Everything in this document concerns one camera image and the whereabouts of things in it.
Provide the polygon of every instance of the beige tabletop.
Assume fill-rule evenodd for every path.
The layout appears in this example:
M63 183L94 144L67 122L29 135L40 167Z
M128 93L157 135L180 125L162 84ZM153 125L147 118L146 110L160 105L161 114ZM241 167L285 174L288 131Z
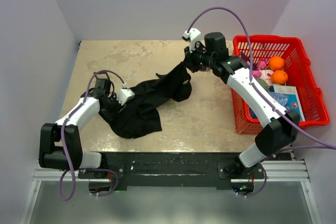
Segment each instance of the beige tabletop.
M170 72L184 58L182 40L84 40L71 76L61 116L71 110L85 91L93 72L117 72L132 87ZM232 52L232 42L227 42ZM80 132L86 151L110 152L241 152L254 142L253 135L238 135L231 91L209 72L191 74L192 94L183 102L158 107L162 131L124 139L95 115ZM116 89L120 81L111 76Z

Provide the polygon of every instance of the metal frame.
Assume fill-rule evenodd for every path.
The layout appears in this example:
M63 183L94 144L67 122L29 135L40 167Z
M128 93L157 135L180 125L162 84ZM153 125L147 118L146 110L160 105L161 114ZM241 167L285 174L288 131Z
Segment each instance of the metal frame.
M41 180L33 180L30 186L28 198L21 217L20 224L29 224L35 208L37 196L41 187Z
M321 224L321 218L318 212L317 204L310 186L309 174L304 161L265 161L262 163L269 182L301 182L302 190L307 202L310 217L313 224ZM20 224L29 224L32 218L34 206L39 193L41 182L43 181L59 181L63 172L55 169L45 169L38 166L33 176L33 183L30 187L28 199L23 212ZM102 182L106 183L108 179L78 179L78 171L76 171L76 180L83 182ZM64 177L64 181L71 181L70 173ZM246 182L246 179L232 179L232 182Z

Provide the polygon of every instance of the book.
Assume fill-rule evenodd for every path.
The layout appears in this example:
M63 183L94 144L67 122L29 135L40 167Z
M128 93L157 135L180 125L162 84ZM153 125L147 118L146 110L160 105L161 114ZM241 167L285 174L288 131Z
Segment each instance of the book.
M294 86L281 86L281 85L272 85L269 88L269 91L285 94L288 97L288 101L284 106L288 111L295 110L300 115L300 120L305 121L305 117L302 111L299 94Z

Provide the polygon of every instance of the orange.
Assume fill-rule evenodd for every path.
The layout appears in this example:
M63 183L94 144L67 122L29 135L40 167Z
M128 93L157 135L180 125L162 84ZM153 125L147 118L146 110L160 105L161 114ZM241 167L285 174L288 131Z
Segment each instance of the orange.
M271 82L273 84L284 85L288 81L288 75L282 70L275 71L271 76Z
M281 70L285 66L285 61L279 56L273 56L268 62L268 66L273 71Z

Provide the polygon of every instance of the pink package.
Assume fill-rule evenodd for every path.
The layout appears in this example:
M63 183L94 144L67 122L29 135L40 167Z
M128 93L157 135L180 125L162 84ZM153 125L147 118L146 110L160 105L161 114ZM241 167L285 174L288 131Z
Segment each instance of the pink package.
M258 70L265 70L267 69L267 61L263 59L259 59L257 63Z
M252 75L254 78L259 78L261 76L261 72L258 70L252 70Z

